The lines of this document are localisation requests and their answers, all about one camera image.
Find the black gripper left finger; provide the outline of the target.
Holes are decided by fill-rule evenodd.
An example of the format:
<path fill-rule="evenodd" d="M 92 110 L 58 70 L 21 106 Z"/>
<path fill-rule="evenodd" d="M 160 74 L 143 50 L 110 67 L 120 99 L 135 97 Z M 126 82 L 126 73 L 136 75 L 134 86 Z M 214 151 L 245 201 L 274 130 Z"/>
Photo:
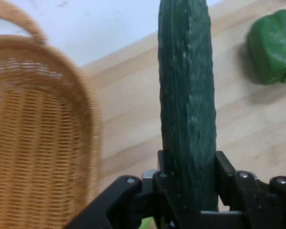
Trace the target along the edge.
<path fill-rule="evenodd" d="M 196 229 L 198 212 L 174 185 L 171 157 L 158 152 L 160 169 L 151 178 L 121 176 L 66 225 L 67 229 L 137 229 L 153 217 L 159 229 Z"/>

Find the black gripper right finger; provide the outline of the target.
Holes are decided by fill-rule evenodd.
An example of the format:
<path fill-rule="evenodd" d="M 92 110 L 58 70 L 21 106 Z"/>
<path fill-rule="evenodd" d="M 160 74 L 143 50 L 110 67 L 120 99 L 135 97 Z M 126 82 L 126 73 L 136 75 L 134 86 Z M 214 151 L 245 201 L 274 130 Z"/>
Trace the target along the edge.
<path fill-rule="evenodd" d="M 286 176 L 264 183 L 248 171 L 235 170 L 222 151 L 215 154 L 216 189 L 231 211 L 246 216 L 250 229 L 286 229 Z"/>

